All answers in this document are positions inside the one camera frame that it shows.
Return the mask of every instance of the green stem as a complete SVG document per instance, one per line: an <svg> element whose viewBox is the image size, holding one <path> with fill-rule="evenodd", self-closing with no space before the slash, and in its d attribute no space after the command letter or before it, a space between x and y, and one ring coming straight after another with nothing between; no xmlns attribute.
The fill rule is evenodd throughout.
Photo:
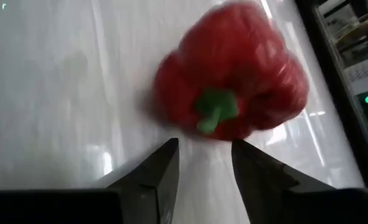
<svg viewBox="0 0 368 224"><path fill-rule="evenodd" d="M212 113L197 124L197 129L203 134L211 134L216 129L220 119L221 109L215 108Z"/></svg>

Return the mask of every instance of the red bell pepper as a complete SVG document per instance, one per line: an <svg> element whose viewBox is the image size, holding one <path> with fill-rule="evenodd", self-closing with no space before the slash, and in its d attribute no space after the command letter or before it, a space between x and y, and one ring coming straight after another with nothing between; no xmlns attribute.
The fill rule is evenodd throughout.
<svg viewBox="0 0 368 224"><path fill-rule="evenodd" d="M232 140L297 116L308 82L263 11L231 2L204 15L161 62L154 92L173 123Z"/></svg>

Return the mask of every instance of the motion blur pepper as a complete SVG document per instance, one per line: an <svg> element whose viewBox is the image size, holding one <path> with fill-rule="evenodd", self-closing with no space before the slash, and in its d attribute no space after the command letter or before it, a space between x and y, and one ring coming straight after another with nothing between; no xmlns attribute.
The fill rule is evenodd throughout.
<svg viewBox="0 0 368 224"><path fill-rule="evenodd" d="M154 92L173 123L231 140L297 116L308 82L263 11L231 2L204 15L161 62Z"/></svg>

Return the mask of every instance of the white table surface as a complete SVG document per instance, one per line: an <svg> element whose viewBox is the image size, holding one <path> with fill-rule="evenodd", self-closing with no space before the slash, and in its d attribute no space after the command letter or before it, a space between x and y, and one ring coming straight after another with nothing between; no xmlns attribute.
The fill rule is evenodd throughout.
<svg viewBox="0 0 368 224"><path fill-rule="evenodd" d="M173 223L249 223L230 144L186 136L147 106L160 60L220 2L0 1L0 189L104 187L178 137ZM247 140L335 187L363 186L293 1L259 3L311 92L297 118Z"/></svg>

